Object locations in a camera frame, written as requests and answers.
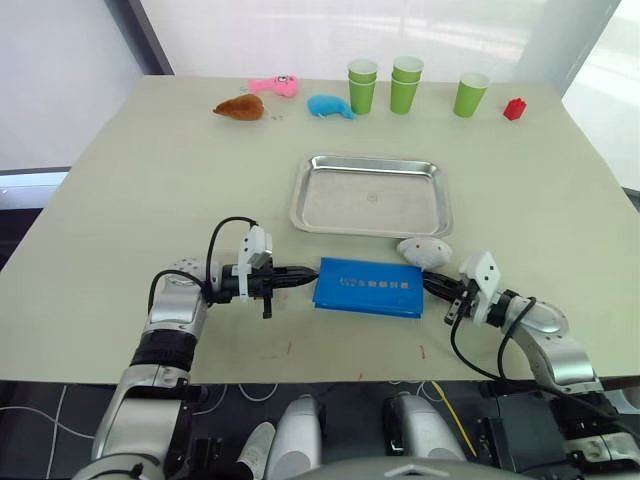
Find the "brown plush toy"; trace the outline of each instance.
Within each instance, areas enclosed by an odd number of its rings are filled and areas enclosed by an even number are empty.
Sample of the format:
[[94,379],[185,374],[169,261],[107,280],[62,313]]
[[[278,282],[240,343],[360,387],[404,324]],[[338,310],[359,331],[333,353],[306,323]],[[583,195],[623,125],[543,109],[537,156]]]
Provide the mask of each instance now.
[[222,102],[213,110],[213,113],[236,120],[258,120],[263,112],[264,105],[260,97],[250,93]]

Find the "red block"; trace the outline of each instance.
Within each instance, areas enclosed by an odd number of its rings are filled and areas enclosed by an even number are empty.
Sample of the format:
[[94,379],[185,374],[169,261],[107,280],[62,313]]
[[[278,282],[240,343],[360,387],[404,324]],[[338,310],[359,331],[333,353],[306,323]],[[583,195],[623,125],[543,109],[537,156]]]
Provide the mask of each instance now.
[[507,104],[507,108],[502,113],[509,120],[515,120],[520,118],[524,109],[527,108],[527,103],[521,98],[514,98]]

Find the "blue plush fish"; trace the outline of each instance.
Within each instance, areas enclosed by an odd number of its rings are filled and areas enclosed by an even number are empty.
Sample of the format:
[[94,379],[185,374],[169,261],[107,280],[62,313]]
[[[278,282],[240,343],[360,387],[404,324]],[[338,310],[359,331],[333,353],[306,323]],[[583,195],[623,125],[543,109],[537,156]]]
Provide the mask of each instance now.
[[314,95],[307,100],[307,106],[311,115],[324,116],[339,113],[344,118],[356,117],[347,102],[335,95]]

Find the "table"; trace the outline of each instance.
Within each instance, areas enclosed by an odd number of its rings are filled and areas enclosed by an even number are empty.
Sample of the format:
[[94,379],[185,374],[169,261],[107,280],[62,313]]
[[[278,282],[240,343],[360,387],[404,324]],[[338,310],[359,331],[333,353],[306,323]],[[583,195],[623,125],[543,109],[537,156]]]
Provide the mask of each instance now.
[[[601,376],[640,374],[640,223],[612,174],[543,84],[493,85],[470,119],[451,113],[453,84],[423,84],[409,115],[388,108],[389,84],[354,121],[311,117],[317,93],[346,82],[302,81],[288,100],[265,94],[269,115],[211,114],[240,79],[147,77],[73,166],[0,274],[0,378],[117,382],[138,343],[155,272],[204,256],[214,225],[257,219],[276,264],[318,267],[322,256],[402,262],[388,238],[312,234],[288,218],[298,165],[318,153],[431,160],[446,169],[454,255],[490,250],[504,288],[557,305]],[[529,107],[501,115],[520,96]],[[244,226],[216,247],[232,263]],[[314,310],[313,285],[261,302],[214,306],[193,366],[195,382],[478,379],[450,350],[444,301],[420,320]],[[466,323],[463,352],[493,369],[500,335]],[[517,347],[512,376],[529,376]]]

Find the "stainless steel tray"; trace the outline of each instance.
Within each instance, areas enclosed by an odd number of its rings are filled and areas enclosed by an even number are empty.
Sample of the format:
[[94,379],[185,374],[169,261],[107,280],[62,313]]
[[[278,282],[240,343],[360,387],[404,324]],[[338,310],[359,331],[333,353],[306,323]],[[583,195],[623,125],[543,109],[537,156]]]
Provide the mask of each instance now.
[[308,232],[443,237],[453,227],[444,173],[425,160],[312,157],[300,165],[289,214]]

